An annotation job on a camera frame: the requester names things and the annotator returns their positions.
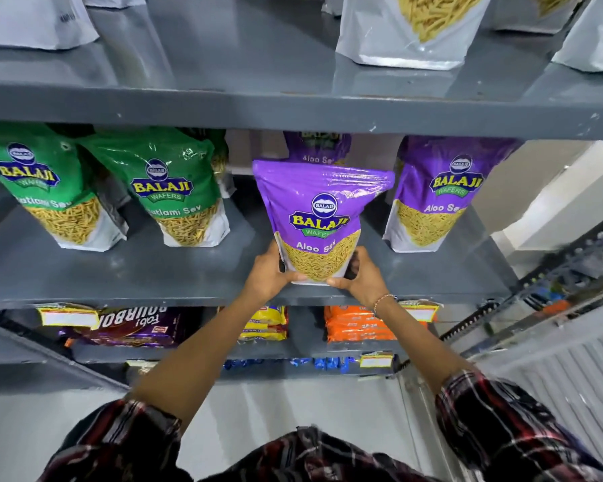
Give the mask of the yellow-edged price label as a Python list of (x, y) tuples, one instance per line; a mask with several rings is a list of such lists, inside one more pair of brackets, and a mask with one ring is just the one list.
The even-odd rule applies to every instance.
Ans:
[(394, 365), (395, 355), (391, 351), (373, 351), (359, 358), (361, 369), (390, 369)]
[(443, 306), (441, 303), (427, 299), (400, 300), (399, 304), (421, 323), (435, 323), (437, 321), (437, 312)]
[(89, 306), (76, 303), (45, 303), (34, 306), (44, 326), (69, 326), (96, 330), (99, 312)]

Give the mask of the grey metal shelf rack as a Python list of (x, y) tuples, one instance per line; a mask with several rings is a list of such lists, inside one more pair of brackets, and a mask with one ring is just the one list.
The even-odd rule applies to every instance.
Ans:
[[(335, 130), (603, 141), (603, 76), (548, 64), (552, 42), (481, 34), (453, 72), (363, 67), (334, 52), (337, 23), (301, 0), (151, 0), (167, 61), (158, 86), (133, 71), (122, 32), (66, 52), (0, 48), (0, 121), (243, 130)], [(254, 183), (240, 181), (220, 251), (159, 251), (138, 204), (132, 236), (89, 258), (61, 250), (12, 205), (0, 220), (0, 309), (45, 301), (101, 306), (221, 305), (270, 241)], [(0, 313), (0, 393), (123, 390), (124, 353), (74, 359)]]

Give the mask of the blue biscuit packets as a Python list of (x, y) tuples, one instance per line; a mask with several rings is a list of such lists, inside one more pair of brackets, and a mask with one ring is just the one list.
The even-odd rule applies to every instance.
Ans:
[(342, 374), (360, 367), (360, 360), (354, 356), (292, 357), (292, 358), (241, 358), (228, 359), (223, 364), (224, 371), (248, 369), (259, 366), (291, 366), (314, 368), (320, 371), (338, 371)]

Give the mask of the dark brown biscuit packet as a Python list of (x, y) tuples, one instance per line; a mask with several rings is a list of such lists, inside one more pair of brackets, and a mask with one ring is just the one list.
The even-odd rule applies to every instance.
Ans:
[(106, 309), (95, 330), (63, 327), (58, 336), (71, 343), (134, 348), (167, 348), (183, 337), (185, 307), (130, 307)]

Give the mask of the yellow biscuit packets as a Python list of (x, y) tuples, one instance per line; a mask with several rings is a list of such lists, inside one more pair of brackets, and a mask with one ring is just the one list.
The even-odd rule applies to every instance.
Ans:
[(289, 307), (262, 307), (239, 335), (238, 342), (253, 340), (283, 341), (289, 337)]

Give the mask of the green snack packet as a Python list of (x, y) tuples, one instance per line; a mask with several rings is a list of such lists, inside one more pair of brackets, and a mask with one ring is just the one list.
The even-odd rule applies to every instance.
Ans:
[(0, 122), (0, 183), (63, 249), (106, 252), (127, 239), (111, 181), (45, 123)]
[(214, 152), (211, 157), (211, 167), (223, 199), (229, 199), (235, 192), (232, 174), (227, 170), (229, 164), (229, 147), (225, 140), (226, 130), (205, 129), (206, 139), (212, 142)]
[(213, 160), (216, 145), (175, 127), (96, 129), (78, 143), (157, 222), (169, 247), (215, 247), (230, 231)]

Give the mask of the white ribbed panel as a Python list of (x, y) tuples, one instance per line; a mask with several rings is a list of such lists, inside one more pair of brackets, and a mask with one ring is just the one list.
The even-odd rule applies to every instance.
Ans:
[(603, 462), (603, 319), (583, 316), (476, 360), (546, 405)]

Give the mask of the side rack with goods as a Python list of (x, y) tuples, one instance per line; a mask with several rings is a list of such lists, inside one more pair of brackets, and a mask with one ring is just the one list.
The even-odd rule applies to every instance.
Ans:
[(475, 331), (480, 339), (463, 346), (461, 355), (477, 357), (506, 348), (543, 325), (560, 325), (603, 305), (603, 221), (547, 254), (519, 280), (512, 296), (490, 301), (440, 336), (463, 346)]

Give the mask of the orange biscuit packets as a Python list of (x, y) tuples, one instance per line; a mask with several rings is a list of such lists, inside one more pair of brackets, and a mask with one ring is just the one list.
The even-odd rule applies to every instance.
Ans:
[[(362, 306), (325, 306), (323, 318), (328, 342), (396, 340), (386, 324)], [(428, 323), (421, 323), (427, 328)]]

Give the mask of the person's left hand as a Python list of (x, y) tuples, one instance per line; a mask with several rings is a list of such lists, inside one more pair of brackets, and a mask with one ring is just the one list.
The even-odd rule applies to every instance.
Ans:
[(285, 286), (280, 284), (280, 259), (278, 244), (273, 239), (265, 253), (256, 257), (241, 291), (241, 299), (263, 307), (281, 292)]

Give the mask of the dark plaid shirt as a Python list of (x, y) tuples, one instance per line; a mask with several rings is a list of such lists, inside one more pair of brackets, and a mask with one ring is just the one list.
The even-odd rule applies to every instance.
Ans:
[[(518, 385), (466, 371), (435, 397), (438, 427), (484, 482), (603, 482), (603, 463)], [(181, 420), (119, 399), (79, 421), (37, 482), (193, 482)], [(441, 482), (317, 427), (298, 427), (200, 482)]]

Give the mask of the person's left forearm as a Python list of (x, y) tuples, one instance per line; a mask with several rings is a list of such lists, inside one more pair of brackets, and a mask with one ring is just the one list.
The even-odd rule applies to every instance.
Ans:
[(126, 398), (175, 416), (181, 421), (181, 432), (185, 432), (242, 330), (277, 293), (246, 286), (231, 304), (141, 377)]

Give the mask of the person's right forearm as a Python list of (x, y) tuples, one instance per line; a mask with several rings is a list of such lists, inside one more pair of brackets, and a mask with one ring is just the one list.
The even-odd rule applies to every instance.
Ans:
[(374, 312), (396, 336), (434, 395), (454, 376), (475, 370), (471, 363), (421, 326), (394, 298), (382, 299)]

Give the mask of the person's right hand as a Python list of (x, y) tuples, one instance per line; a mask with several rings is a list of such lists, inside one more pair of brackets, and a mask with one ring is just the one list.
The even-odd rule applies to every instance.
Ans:
[(371, 311), (379, 306), (382, 299), (393, 298), (379, 268), (362, 245), (355, 248), (343, 277), (354, 280), (352, 289), (348, 293)]

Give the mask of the purple snack packet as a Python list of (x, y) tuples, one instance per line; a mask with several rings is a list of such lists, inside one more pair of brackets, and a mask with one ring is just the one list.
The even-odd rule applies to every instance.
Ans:
[(284, 131), (287, 162), (345, 166), (352, 145), (351, 134)]
[(398, 253), (437, 251), (490, 172), (522, 145), (514, 138), (405, 136), (383, 239)]
[(392, 171), (268, 159), (252, 170), (285, 269), (305, 276), (299, 285), (345, 276), (364, 208), (395, 179)]

